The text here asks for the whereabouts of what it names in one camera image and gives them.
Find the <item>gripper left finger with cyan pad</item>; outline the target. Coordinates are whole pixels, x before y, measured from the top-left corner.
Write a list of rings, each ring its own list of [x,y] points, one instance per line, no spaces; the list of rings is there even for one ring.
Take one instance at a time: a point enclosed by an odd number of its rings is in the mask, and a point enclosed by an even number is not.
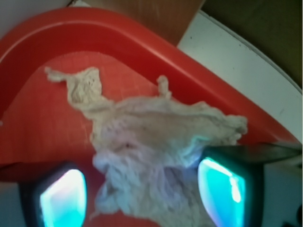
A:
[[[83,226],[88,205],[87,183],[74,163],[59,164],[18,187],[27,227]]]

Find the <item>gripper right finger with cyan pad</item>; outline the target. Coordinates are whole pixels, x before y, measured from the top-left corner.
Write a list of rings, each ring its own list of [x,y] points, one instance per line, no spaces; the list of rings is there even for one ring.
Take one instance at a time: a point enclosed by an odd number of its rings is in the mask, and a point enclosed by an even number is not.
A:
[[[217,227],[300,227],[301,144],[208,146],[197,169],[203,206]]]

